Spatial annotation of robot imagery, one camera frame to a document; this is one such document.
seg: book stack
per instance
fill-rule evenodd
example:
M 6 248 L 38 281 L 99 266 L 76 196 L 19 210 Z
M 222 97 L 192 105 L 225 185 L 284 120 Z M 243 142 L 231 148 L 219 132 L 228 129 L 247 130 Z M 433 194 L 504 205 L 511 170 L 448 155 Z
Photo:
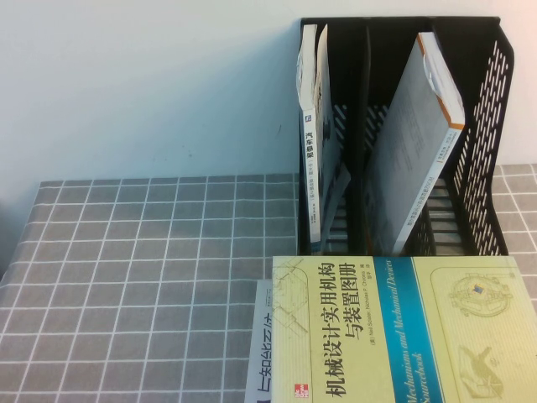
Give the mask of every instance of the book stack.
M 341 160 L 343 138 L 336 133 L 330 93 L 328 27 L 305 25 L 297 63 L 300 142 L 304 161 L 308 234 L 313 254 L 326 251 L 337 206 L 351 179 Z
M 297 65 L 303 180 L 313 254 L 327 252 L 326 240 L 351 178 L 342 160 L 345 139 L 334 134 L 328 27 L 319 33 L 320 29 L 303 27 Z M 435 34 L 418 34 L 361 181 L 370 252 L 389 256 L 404 252 L 464 123 L 461 96 Z

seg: publisher logo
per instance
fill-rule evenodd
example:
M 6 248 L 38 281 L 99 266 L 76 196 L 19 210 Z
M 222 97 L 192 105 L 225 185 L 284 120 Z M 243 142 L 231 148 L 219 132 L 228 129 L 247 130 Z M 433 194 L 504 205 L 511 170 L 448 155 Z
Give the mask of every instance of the publisher logo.
M 309 398 L 310 388 L 308 384 L 295 384 L 295 397 Z

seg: gray checkered tablecloth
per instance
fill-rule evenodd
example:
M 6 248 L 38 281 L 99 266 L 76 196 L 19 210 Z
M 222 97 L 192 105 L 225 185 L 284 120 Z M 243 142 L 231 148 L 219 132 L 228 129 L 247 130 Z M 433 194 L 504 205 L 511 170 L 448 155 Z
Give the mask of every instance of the gray checkered tablecloth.
M 0 285 L 0 403 L 238 403 L 296 175 L 41 184 Z

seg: book cover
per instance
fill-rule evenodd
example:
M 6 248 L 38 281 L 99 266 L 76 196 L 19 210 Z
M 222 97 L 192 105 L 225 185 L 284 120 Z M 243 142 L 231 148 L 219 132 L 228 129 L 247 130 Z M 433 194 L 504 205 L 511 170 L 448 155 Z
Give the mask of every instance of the book cover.
M 244 402 L 270 403 L 271 396 L 272 281 L 258 280 Z
M 281 257 L 273 278 L 278 403 L 537 395 L 537 318 L 512 258 Z
M 433 33 L 420 33 L 365 173 L 373 254 L 399 255 L 461 131 L 461 97 Z

